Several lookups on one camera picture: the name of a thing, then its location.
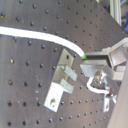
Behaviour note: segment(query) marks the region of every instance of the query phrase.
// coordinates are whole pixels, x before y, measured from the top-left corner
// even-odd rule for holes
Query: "hole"
[[[8,102],[8,106],[9,106],[9,107],[12,106],[12,102],[11,102],[11,101]]]
[[[80,86],[80,89],[82,89],[82,86]]]
[[[17,42],[17,38],[16,37],[13,37],[13,42]]]
[[[22,124],[23,124],[23,126],[25,126],[25,125],[26,125],[26,121],[23,121],[23,123],[22,123]]]
[[[51,106],[52,108],[55,108],[55,106],[56,106],[56,100],[55,100],[54,98],[51,100],[50,106]]]
[[[61,1],[60,0],[58,1],[58,4],[61,4]]]
[[[57,18],[57,19],[60,19],[60,15],[57,15],[56,18]]]
[[[84,115],[86,116],[86,115],[87,115],[87,113],[85,112],[85,113],[84,113]]]
[[[85,32],[85,28],[83,29],[83,32]]]
[[[12,122],[8,122],[7,124],[8,124],[8,126],[9,126],[9,127],[11,127],[11,126],[12,126]]]
[[[91,114],[93,114],[93,111],[91,111]]]
[[[26,107],[26,106],[27,106],[27,103],[26,103],[26,102],[24,102],[24,103],[23,103],[23,106],[24,106],[24,107]]]
[[[45,10],[45,13],[46,13],[46,14],[48,14],[48,13],[49,13],[49,10],[48,10],[48,9],[47,9],[47,10]]]
[[[34,26],[34,22],[32,21],[32,22],[30,22],[30,26],[31,27],[33,27]]]
[[[39,84],[38,84],[38,87],[41,88],[41,87],[42,87],[42,83],[39,83]]]
[[[43,64],[40,64],[40,68],[43,68]]]
[[[84,16],[84,17],[83,17],[83,19],[85,20],[85,19],[86,19],[86,17]]]
[[[27,86],[28,86],[28,83],[27,83],[26,81],[24,82],[24,86],[25,86],[25,87],[27,87]]]
[[[42,48],[42,49],[44,49],[44,48],[45,48],[45,45],[44,45],[44,44],[43,44],[43,45],[41,45],[41,48]]]
[[[79,13],[76,11],[76,15],[78,15]]]
[[[26,66],[29,66],[29,61],[26,61]]]
[[[16,22],[20,22],[20,18],[19,17],[16,17]]]
[[[9,85],[13,85],[12,80],[9,80],[9,81],[8,81],[8,84],[9,84]]]
[[[80,117],[80,114],[78,114],[77,117],[79,118]]]
[[[69,24],[69,20],[67,20],[67,24]]]
[[[81,103],[81,100],[79,100],[79,104]]]
[[[31,41],[28,41],[28,45],[31,46],[32,45],[32,42]]]
[[[70,104],[73,104],[73,101],[70,101]]]
[[[10,62],[11,62],[11,64],[14,64],[14,59],[11,59]]]
[[[40,121],[39,121],[39,120],[37,120],[37,121],[36,121],[36,124],[39,124],[39,123],[40,123]]]
[[[40,103],[40,102],[38,102],[38,103],[37,103],[37,106],[38,106],[38,107],[40,107],[40,105],[41,105],[41,103]]]
[[[69,119],[72,119],[72,116],[69,116]]]
[[[32,7],[33,7],[33,9],[36,9],[36,4],[33,4],[33,6],[32,6]]]
[[[23,3],[23,0],[19,0],[19,3],[22,4]]]
[[[70,10],[71,9],[71,7],[70,6],[68,6],[68,10]]]
[[[86,100],[86,103],[88,103],[88,99]]]
[[[62,117],[60,117],[60,121],[62,121],[63,120],[63,118]]]
[[[51,123],[52,122],[52,119],[49,119],[49,123]]]
[[[69,55],[67,55],[67,60],[69,59]]]
[[[91,126],[91,125],[92,125],[92,123],[89,124],[89,126]]]
[[[52,66],[52,69],[55,70],[56,66]]]

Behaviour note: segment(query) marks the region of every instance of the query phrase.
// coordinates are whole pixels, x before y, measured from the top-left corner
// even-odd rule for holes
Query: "metal plate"
[[[119,25],[95,0],[1,0],[0,25],[56,34],[79,45],[85,52],[100,51],[124,38]],[[102,112],[103,95],[86,88],[80,69],[73,94],[64,93],[57,113],[43,106],[61,46],[38,40],[0,38],[1,128],[91,128],[106,127],[113,110]]]

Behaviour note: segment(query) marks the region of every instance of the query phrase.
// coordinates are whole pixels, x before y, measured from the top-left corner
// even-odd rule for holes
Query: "white cable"
[[[23,37],[23,38],[32,38],[32,39],[50,41],[73,50],[80,57],[85,55],[84,51],[74,43],[52,34],[15,29],[15,28],[9,28],[9,27],[1,27],[1,26],[0,26],[0,34],[14,36],[14,37]]]
[[[97,89],[97,88],[93,88],[91,86],[91,83],[93,81],[93,77],[90,77],[88,82],[87,82],[87,88],[91,91],[91,92],[94,92],[94,93],[100,93],[100,94],[109,94],[109,91],[108,90],[100,90],[100,89]]]

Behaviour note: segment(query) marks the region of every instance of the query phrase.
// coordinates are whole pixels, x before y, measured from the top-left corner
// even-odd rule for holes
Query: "silver bracket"
[[[63,92],[73,92],[74,87],[67,82],[68,76],[74,81],[77,79],[77,74],[71,69],[73,61],[74,57],[63,49],[44,102],[44,106],[54,112],[58,110]]]
[[[110,87],[108,87],[108,86],[106,86],[105,89],[110,91]],[[103,112],[109,111],[109,103],[110,103],[110,99],[107,97],[107,94],[105,94],[104,95]]]

